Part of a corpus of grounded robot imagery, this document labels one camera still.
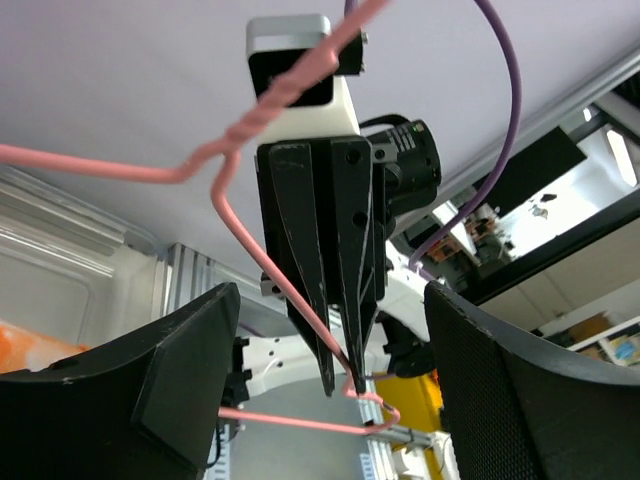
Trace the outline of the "orange white trousers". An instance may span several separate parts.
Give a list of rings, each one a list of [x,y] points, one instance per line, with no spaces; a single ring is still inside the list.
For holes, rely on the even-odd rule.
[[[62,342],[24,328],[1,322],[1,373],[19,370],[40,371],[51,364],[81,354],[89,347]]]

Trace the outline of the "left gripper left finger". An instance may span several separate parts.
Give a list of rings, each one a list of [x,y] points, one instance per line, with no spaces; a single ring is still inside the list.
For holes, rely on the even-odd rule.
[[[224,283],[84,353],[1,378],[5,479],[200,479],[240,295]]]

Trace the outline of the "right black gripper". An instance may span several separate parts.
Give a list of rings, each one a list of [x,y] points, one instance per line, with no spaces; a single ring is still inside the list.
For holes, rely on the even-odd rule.
[[[383,164],[361,136],[279,141],[256,153],[267,254],[323,326],[339,303],[354,390],[366,390],[362,302],[385,289]]]

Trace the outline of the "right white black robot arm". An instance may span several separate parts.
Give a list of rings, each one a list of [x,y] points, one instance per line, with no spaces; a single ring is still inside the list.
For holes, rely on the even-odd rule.
[[[435,367],[429,338],[381,303],[395,272],[386,249],[397,218],[436,197],[436,143],[421,120],[391,114],[368,126],[368,137],[279,141],[256,154],[267,254],[320,319],[338,310],[358,390],[374,326],[386,335],[392,375],[415,378]]]

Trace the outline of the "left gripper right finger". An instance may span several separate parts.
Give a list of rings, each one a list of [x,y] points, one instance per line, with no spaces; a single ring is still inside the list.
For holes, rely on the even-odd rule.
[[[438,283],[424,309],[461,478],[638,478],[638,370],[557,346]]]

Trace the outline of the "pink hanger with orange trousers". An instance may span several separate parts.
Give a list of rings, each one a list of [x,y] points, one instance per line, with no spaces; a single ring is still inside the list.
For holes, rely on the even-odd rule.
[[[329,42],[340,42],[343,38],[351,39],[361,27],[371,21],[386,6],[387,3],[385,1],[363,2],[350,11],[344,20],[333,29],[332,33],[336,37],[329,37],[327,40]],[[241,162],[242,147],[262,132],[262,129],[267,125],[266,119],[269,116],[269,113],[262,114],[260,112],[260,106],[257,100],[256,105],[245,113],[240,120],[230,125],[221,137],[197,147],[182,164],[175,168],[156,168],[85,159],[7,144],[1,146],[1,161],[11,165],[44,168],[78,175],[170,185],[185,182],[187,179],[195,176],[209,160],[222,155],[224,157],[224,164],[220,168],[210,190],[211,203],[220,219],[245,251],[281,289],[285,297],[294,304],[314,332],[343,366],[347,374],[347,380],[342,388],[343,395],[347,398],[375,403],[390,414],[390,419],[383,424],[355,427],[286,416],[246,412],[227,407],[221,407],[219,409],[219,416],[225,419],[248,420],[353,435],[373,435],[396,425],[401,419],[400,412],[395,407],[387,404],[375,393],[365,392],[359,394],[354,390],[349,359],[341,349],[340,344],[333,337],[328,327],[322,325],[321,320],[314,313],[308,302],[303,299],[292,283],[250,235],[236,216],[226,197],[227,189]]]

